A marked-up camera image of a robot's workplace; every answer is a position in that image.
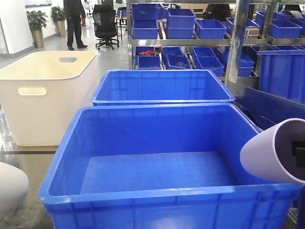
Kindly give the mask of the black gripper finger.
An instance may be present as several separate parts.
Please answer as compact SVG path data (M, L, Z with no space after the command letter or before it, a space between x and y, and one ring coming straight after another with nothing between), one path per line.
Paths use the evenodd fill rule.
M295 157L297 167L305 166L305 142L292 141L292 154Z

